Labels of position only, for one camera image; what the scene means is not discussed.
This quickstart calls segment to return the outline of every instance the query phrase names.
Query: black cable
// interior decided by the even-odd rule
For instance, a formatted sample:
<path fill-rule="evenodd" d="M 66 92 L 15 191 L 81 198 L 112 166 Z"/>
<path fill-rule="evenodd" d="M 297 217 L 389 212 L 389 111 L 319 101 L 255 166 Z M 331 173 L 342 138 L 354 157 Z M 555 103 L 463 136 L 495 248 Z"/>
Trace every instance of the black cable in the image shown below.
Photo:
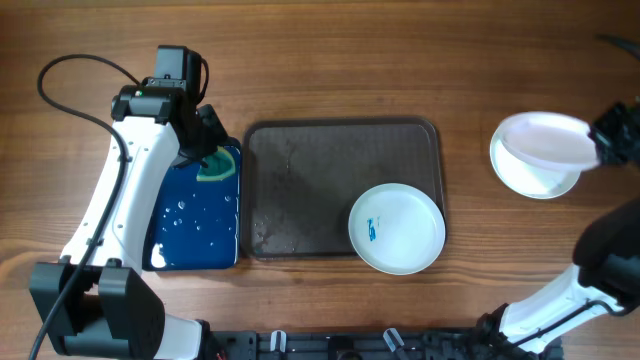
<path fill-rule="evenodd" d="M 204 99 L 204 94 L 207 92 L 207 86 L 209 85 L 209 64 L 207 64 L 207 60 L 202 58 L 202 65 L 204 66 L 204 85 L 202 85 L 202 91 L 200 91 L 200 96 L 198 96 L 198 104 L 202 102 Z"/>
<path fill-rule="evenodd" d="M 118 168 L 118 175 L 116 177 L 116 182 L 113 185 L 113 189 L 111 190 L 111 195 L 109 196 L 109 200 L 107 202 L 107 206 L 104 209 L 104 212 L 102 213 L 102 216 L 100 217 L 100 220 L 98 221 L 98 225 L 96 226 L 96 230 L 93 233 L 93 237 L 91 238 L 91 241 L 89 242 L 89 245 L 87 246 L 87 250 L 85 251 L 84 255 L 82 256 L 82 259 L 80 259 L 80 262 L 78 263 L 78 265 L 76 266 L 76 269 L 73 271 L 73 273 L 71 274 L 71 277 L 69 277 L 69 280 L 67 280 L 67 283 L 65 284 L 64 288 L 62 289 L 62 291 L 60 292 L 60 295 L 58 295 L 58 298 L 56 299 L 55 303 L 53 304 L 53 307 L 51 308 L 51 311 L 49 311 L 49 315 L 47 315 L 47 318 L 44 320 L 44 322 L 42 323 L 42 327 L 40 328 L 40 331 L 38 332 L 38 335 L 36 336 L 36 339 L 33 343 L 33 347 L 31 348 L 31 353 L 29 354 L 29 360 L 35 360 L 36 357 L 38 356 L 38 351 L 40 350 L 40 346 L 42 345 L 42 342 L 44 341 L 45 336 L 47 335 L 47 331 L 49 331 L 49 328 L 51 327 L 51 324 L 53 323 L 53 319 L 56 317 L 56 315 L 58 314 L 58 312 L 60 311 L 60 308 L 62 308 L 62 306 L 64 305 L 64 302 L 67 298 L 67 296 L 69 295 L 69 293 L 72 291 L 73 289 L 73 285 L 76 283 L 76 281 L 78 281 L 78 278 L 80 277 L 80 274 L 82 273 L 82 269 L 84 268 L 84 266 L 87 264 L 87 262 L 89 261 L 89 259 L 91 258 L 91 256 L 93 255 L 93 251 L 95 250 L 96 246 L 98 245 L 99 239 L 102 236 L 102 232 L 104 231 L 104 227 L 106 226 L 107 220 L 109 219 L 109 216 L 111 215 L 111 211 L 113 209 L 113 206 L 116 202 L 116 198 L 118 197 L 118 194 L 120 192 L 120 188 L 122 187 L 122 182 L 124 180 L 124 174 L 125 174 L 125 170 L 127 167 L 127 159 L 128 159 L 128 154 L 127 154 L 127 147 L 125 146 L 124 140 L 122 139 L 122 137 L 120 136 L 120 134 L 118 134 L 118 132 L 112 128 L 109 124 L 105 123 L 104 121 L 93 117 L 91 115 L 85 114 L 83 112 L 71 109 L 69 107 L 66 107 L 62 104 L 59 104 L 55 101 L 53 101 L 49 96 L 47 96 L 47 94 L 45 94 L 44 89 L 42 87 L 42 80 L 44 79 L 44 75 L 47 73 L 47 71 L 49 71 L 49 69 L 51 69 L 54 65 L 65 61 L 65 60 L 70 60 L 70 59 L 89 59 L 89 60 L 95 60 L 95 61 L 99 61 L 101 63 L 107 64 L 117 70 L 119 70 L 121 73 L 123 73 L 124 75 L 126 75 L 129 79 L 131 79 L 134 83 L 136 83 L 136 85 L 140 85 L 140 82 L 133 77 L 133 75 L 131 75 L 129 72 L 127 72 L 125 69 L 121 68 L 119 65 L 101 58 L 99 56 L 95 56 L 95 55 L 86 55 L 86 54 L 72 54 L 72 55 L 66 55 L 66 56 L 61 56 L 57 59 L 54 59 L 53 61 L 51 61 L 50 63 L 48 63 L 47 65 L 45 65 L 44 68 L 42 68 L 42 70 L 40 71 L 40 75 L 38 75 L 38 94 L 40 95 L 40 97 L 42 97 L 42 99 L 44 101 L 46 101 L 49 105 L 53 106 L 54 108 L 64 111 L 66 113 L 69 113 L 71 115 L 75 115 L 78 117 L 81 117 L 83 119 L 89 120 L 92 123 L 102 127 L 103 129 L 107 130 L 111 136 L 113 136 L 113 138 L 116 140 L 116 142 L 118 143 L 118 147 L 120 149 L 120 166 Z"/>
<path fill-rule="evenodd" d="M 562 326 L 564 323 L 566 323 L 567 321 L 573 319 L 574 317 L 582 314 L 583 312 L 591 309 L 592 307 L 596 306 L 596 305 L 600 305 L 602 306 L 607 313 L 609 313 L 609 315 L 612 316 L 625 316 L 628 313 L 630 313 L 631 311 L 629 310 L 622 310 L 622 311 L 614 311 L 611 306 L 609 306 L 609 304 L 607 304 L 604 301 L 601 300 L 592 300 L 592 301 L 587 301 L 587 303 L 585 303 L 584 305 L 582 305 L 581 307 L 579 307 L 578 309 L 576 309 L 574 312 L 572 312 L 571 314 L 563 317 L 562 319 L 556 321 L 553 325 L 549 326 L 548 328 L 544 329 L 544 330 L 539 330 L 538 332 L 536 332 L 535 334 L 529 335 L 523 339 L 520 339 L 519 341 L 516 341 L 515 343 L 512 344 L 513 347 L 518 347 L 524 343 L 527 343 L 533 339 L 536 338 L 540 338 L 542 336 L 544 336 L 545 334 L 557 329 L 559 326 Z"/>

